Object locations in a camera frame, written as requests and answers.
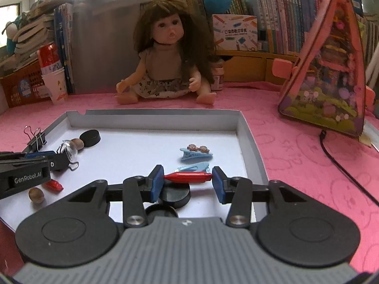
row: grey ribbed panel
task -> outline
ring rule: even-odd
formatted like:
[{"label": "grey ribbed panel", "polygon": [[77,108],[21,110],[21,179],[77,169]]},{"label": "grey ribbed panel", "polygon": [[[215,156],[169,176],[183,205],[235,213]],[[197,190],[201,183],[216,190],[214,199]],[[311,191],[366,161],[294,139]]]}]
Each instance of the grey ribbed panel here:
[{"label": "grey ribbed panel", "polygon": [[356,275],[348,265],[307,270],[267,255],[244,229],[218,218],[157,217],[128,229],[100,259],[52,270],[26,264],[15,279],[26,284],[341,284]]}]

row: doll's left hand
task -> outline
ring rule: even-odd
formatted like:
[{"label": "doll's left hand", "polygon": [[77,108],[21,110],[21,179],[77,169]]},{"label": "doll's left hand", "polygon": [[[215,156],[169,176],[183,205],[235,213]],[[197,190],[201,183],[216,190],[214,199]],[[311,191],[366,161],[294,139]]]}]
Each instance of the doll's left hand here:
[{"label": "doll's left hand", "polygon": [[190,81],[189,90],[191,92],[196,92],[200,88],[201,77],[193,77],[189,81]]}]

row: wooden ball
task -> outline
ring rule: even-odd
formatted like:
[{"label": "wooden ball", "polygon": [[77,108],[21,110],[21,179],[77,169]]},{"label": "wooden ball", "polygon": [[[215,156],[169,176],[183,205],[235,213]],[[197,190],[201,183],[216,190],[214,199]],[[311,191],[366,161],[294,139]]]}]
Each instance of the wooden ball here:
[{"label": "wooden ball", "polygon": [[45,199],[45,195],[41,189],[32,188],[29,190],[29,198],[33,203],[41,204]]},{"label": "wooden ball", "polygon": [[72,139],[71,141],[75,144],[77,150],[84,148],[84,142],[81,139]]}]

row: white tray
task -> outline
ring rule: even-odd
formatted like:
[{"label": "white tray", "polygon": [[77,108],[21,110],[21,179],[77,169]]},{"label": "white tray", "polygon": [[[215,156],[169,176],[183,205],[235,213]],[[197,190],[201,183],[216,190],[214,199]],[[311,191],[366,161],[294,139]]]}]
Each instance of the white tray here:
[{"label": "white tray", "polygon": [[[66,112],[46,130],[43,151],[56,151],[62,140],[78,138],[89,129],[100,132],[101,141],[80,151],[79,168],[71,172],[51,172],[64,187],[59,194],[43,189],[45,201],[33,204],[28,191],[0,200],[0,218],[16,230],[33,212],[96,180],[120,184],[125,178],[147,176],[157,164],[165,174],[185,165],[181,147],[205,145],[213,153],[210,169],[220,166],[227,176],[250,178],[255,184],[267,184],[268,178],[258,148],[240,111],[196,109],[116,109],[88,110],[82,115]],[[252,221],[266,215],[264,203],[252,206]],[[189,203],[178,210],[180,217],[220,217],[225,220],[229,205],[221,205],[212,182],[191,185]],[[122,203],[111,203],[109,216],[122,222]]]}]

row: pink tablecloth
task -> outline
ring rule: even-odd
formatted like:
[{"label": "pink tablecloth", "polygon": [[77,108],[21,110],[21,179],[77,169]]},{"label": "pink tablecloth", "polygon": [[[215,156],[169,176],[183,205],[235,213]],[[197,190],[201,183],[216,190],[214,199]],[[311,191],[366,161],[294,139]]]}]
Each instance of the pink tablecloth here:
[{"label": "pink tablecloth", "polygon": [[[243,112],[261,152],[268,177],[280,179],[307,195],[347,215],[361,230],[361,243],[351,261],[357,271],[379,268],[379,208],[372,204],[330,162],[321,150],[320,130],[287,120],[277,112],[278,93],[227,88],[220,92],[214,109]],[[50,102],[10,109],[0,116],[0,150],[21,151],[28,141],[25,125],[46,128],[65,111],[112,108],[205,108],[191,96],[142,101],[119,106],[112,95],[72,96],[60,106]],[[379,121],[368,117],[379,127]],[[328,132],[325,146],[355,178],[379,198],[379,153],[351,138]]]}]

